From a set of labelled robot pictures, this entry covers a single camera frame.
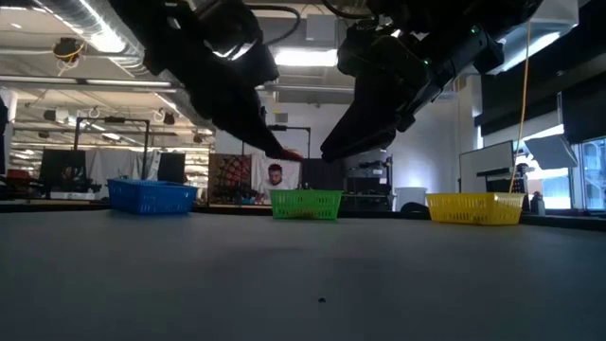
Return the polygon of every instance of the red object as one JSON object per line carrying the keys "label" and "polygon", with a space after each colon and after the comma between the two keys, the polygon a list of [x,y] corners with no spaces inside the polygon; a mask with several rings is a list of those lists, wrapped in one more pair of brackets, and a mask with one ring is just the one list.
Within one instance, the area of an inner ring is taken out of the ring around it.
{"label": "red object", "polygon": [[265,152],[265,155],[267,157],[274,158],[277,160],[296,161],[296,162],[303,161],[303,156],[299,155],[298,153],[291,152],[291,151],[288,151],[285,149],[279,151],[278,153]]}
{"label": "red object", "polygon": [[9,170],[7,178],[11,179],[31,179],[27,170]]}

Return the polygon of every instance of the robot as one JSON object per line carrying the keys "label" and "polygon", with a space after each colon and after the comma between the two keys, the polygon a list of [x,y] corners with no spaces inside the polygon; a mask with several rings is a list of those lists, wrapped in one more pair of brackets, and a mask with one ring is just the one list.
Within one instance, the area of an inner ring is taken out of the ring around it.
{"label": "robot", "polygon": [[[502,64],[498,41],[529,20],[543,0],[367,0],[368,15],[343,13],[329,0],[322,2],[337,16],[358,20],[337,52],[337,67],[355,78],[355,88],[354,101],[320,148],[322,158],[331,162],[386,148],[466,67],[484,74]],[[241,0],[209,0],[196,10],[183,0],[110,3],[146,47],[146,66],[156,75],[171,72],[199,115],[269,157],[300,159],[284,150],[265,125],[255,90],[279,77],[268,45],[296,25],[264,43],[252,12],[287,10],[298,24],[295,10]],[[381,25],[382,18],[391,22]],[[252,47],[231,60],[244,44]]]}

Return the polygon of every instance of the plastic basket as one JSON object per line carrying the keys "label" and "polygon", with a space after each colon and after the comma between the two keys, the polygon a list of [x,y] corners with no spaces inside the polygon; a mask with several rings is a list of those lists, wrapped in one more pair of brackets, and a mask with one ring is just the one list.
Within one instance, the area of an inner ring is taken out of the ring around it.
{"label": "plastic basket", "polygon": [[166,181],[107,180],[110,205],[138,214],[191,211],[198,189]]}
{"label": "plastic basket", "polygon": [[518,224],[524,194],[428,194],[434,222],[481,225]]}
{"label": "plastic basket", "polygon": [[276,219],[336,220],[341,205],[340,190],[272,190]]}

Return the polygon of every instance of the person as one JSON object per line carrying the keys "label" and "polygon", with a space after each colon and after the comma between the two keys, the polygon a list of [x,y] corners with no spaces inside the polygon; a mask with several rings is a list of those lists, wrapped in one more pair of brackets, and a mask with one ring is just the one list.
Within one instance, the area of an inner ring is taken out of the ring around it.
{"label": "person", "polygon": [[258,202],[264,204],[272,203],[272,190],[274,189],[291,189],[282,179],[282,166],[272,164],[267,169],[268,179],[263,181],[260,191],[258,192]]}

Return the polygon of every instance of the gray table surface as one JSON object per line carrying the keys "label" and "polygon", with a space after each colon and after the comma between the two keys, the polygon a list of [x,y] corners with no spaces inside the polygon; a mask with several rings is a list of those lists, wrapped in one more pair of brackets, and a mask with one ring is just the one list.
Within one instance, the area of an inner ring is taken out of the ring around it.
{"label": "gray table surface", "polygon": [[2,214],[0,276],[11,341],[606,339],[606,234],[559,228]]}

